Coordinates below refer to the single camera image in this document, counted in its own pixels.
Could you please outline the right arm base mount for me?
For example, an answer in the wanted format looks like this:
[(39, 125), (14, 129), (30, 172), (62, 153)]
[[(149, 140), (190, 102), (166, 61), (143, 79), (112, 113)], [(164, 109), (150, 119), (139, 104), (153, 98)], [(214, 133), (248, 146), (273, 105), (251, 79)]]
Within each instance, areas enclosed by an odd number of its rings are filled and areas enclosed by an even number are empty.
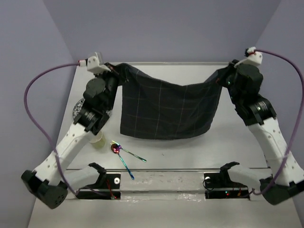
[(206, 199), (249, 199), (252, 192), (245, 189), (245, 185), (233, 182), (228, 175), (228, 170), (237, 165), (239, 162), (226, 163), (219, 172), (204, 175), (202, 185)]

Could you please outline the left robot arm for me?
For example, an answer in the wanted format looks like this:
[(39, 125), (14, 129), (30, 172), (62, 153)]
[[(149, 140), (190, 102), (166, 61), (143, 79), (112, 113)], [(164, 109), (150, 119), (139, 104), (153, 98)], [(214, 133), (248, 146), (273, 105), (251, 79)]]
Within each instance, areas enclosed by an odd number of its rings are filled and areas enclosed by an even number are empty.
[(127, 82), (126, 73), (118, 65), (105, 63), (96, 70), (87, 70), (94, 78), (86, 84), (85, 101), (67, 133), (59, 144), (47, 136), (52, 152), (34, 170), (25, 170), (21, 175), (28, 191), (50, 209), (57, 208), (69, 192), (75, 192), (72, 178), (64, 172), (109, 120), (117, 88)]

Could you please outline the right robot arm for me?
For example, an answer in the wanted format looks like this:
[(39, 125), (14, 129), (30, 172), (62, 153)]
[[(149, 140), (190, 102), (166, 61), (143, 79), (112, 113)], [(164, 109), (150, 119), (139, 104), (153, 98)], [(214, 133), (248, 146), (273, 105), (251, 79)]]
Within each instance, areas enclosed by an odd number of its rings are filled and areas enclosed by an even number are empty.
[(280, 204), (304, 191), (304, 170), (296, 162), (279, 127), (270, 101), (260, 95), (263, 75), (256, 66), (230, 63), (218, 70), (217, 84), (228, 90), (232, 104), (245, 126), (256, 138), (272, 174), (266, 175), (239, 162), (220, 168), (223, 186), (240, 183), (262, 195), (271, 205)]

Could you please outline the pale yellow paper cup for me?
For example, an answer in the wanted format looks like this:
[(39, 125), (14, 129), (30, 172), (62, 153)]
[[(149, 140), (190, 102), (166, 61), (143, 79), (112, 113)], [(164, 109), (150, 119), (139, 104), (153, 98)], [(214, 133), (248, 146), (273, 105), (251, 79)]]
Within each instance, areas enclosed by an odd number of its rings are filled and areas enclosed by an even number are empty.
[(90, 144), (95, 148), (95, 149), (101, 149), (105, 145), (105, 138), (104, 134), (102, 131), (100, 131), (94, 138), (90, 140)]

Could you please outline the dark checked cloth napkin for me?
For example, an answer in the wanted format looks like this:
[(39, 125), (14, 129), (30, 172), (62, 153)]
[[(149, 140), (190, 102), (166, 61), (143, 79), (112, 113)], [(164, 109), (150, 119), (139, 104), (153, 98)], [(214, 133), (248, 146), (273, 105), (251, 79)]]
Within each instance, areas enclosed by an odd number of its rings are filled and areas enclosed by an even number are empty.
[(218, 108), (222, 88), (219, 70), (204, 82), (177, 85), (156, 79), (127, 64), (115, 70), (122, 86), (120, 133), (148, 140), (176, 140), (206, 133)]

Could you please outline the blue floral plate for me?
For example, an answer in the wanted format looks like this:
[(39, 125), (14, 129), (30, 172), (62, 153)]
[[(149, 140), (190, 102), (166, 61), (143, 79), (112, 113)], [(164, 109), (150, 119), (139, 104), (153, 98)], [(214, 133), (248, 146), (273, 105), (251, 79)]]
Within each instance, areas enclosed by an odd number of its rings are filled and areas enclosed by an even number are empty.
[(112, 111), (104, 108), (102, 103), (89, 103), (84, 98), (80, 99), (72, 111), (73, 123), (81, 121), (94, 121), (102, 118), (104, 115), (111, 116)]

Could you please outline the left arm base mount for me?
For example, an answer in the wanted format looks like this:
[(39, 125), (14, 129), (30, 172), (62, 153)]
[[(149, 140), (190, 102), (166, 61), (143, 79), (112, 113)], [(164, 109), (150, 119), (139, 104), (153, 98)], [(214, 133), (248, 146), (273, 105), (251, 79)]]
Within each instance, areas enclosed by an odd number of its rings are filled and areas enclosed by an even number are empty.
[(121, 173), (107, 172), (105, 168), (93, 162), (88, 165), (97, 172), (95, 182), (80, 188), (76, 192), (76, 199), (87, 200), (117, 200), (120, 199)]

